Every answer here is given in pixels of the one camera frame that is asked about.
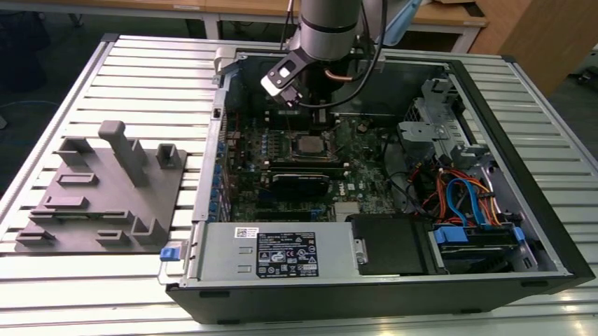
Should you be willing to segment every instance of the aluminum extrusion table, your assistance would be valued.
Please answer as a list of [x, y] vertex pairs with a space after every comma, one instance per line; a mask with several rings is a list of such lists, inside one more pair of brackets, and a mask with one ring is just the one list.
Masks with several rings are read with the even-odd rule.
[[[16, 256], [26, 225], [60, 158], [61, 137], [96, 138], [104, 119], [127, 123], [144, 148], [173, 142], [189, 153], [169, 239], [184, 240], [213, 93], [219, 46], [275, 49], [272, 43], [120, 36], [103, 41], [0, 201], [0, 330], [2, 335], [598, 335], [598, 280], [556, 295], [527, 297], [484, 314], [359, 318], [247, 325], [199, 325], [156, 280], [157, 255]], [[426, 59], [458, 57], [475, 80], [578, 248], [598, 272], [596, 161], [516, 64], [496, 56], [387, 50]], [[476, 127], [470, 122], [474, 134]], [[180, 262], [165, 272], [181, 274]]]

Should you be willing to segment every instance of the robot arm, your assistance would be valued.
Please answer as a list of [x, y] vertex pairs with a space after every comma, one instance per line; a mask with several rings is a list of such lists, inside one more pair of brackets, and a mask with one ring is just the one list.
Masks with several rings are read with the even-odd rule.
[[[403, 35], [422, 0], [391, 1], [392, 9], [399, 13], [392, 19], [394, 35]], [[355, 93], [341, 101], [321, 105], [321, 100], [340, 86], [341, 76], [331, 74], [328, 68], [347, 69], [347, 63], [355, 59], [348, 57], [359, 30], [359, 18], [367, 10], [378, 7], [378, 15], [370, 15], [372, 24], [378, 25], [378, 49], [370, 62], [362, 84]], [[303, 0], [300, 9], [300, 25], [291, 45], [297, 45], [288, 55], [268, 71], [261, 79], [261, 86], [268, 94], [284, 105], [301, 106], [308, 109], [324, 109], [350, 101], [363, 88], [382, 51], [388, 16], [388, 0]]]

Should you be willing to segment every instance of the floor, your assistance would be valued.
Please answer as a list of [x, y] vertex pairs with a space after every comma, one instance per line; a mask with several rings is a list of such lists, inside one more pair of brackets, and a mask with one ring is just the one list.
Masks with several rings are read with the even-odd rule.
[[[204, 36], [201, 23], [184, 20], [85, 15], [83, 22], [84, 25], [75, 28], [65, 14], [45, 15], [44, 26], [51, 36], [51, 45], [37, 52], [37, 58], [48, 82], [26, 93], [13, 93], [0, 87], [0, 106], [21, 100], [60, 103], [105, 32], [169, 37]], [[224, 38], [251, 40], [255, 36], [260, 41], [279, 41], [280, 24], [243, 25], [235, 29], [227, 22], [223, 25]], [[590, 152], [598, 157], [598, 90], [580, 87], [574, 78], [567, 78], [550, 101]], [[0, 115], [8, 122], [8, 126], [0, 130], [0, 194], [26, 159], [55, 109], [49, 104], [0, 108]]]

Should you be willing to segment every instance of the warning label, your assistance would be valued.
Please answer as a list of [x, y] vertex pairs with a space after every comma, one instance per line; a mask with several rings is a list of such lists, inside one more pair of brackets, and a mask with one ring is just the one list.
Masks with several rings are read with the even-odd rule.
[[261, 279], [317, 277], [315, 232], [257, 233], [256, 259]]

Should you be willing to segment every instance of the sticker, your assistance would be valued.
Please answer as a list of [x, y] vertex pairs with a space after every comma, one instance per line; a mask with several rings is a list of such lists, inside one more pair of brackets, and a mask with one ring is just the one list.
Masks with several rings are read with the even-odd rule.
[[256, 275], [261, 279], [317, 277], [315, 232], [257, 233]]
[[235, 238], [257, 238], [257, 227], [235, 227]]
[[191, 11], [199, 11], [199, 6], [172, 5], [175, 9], [188, 9]]

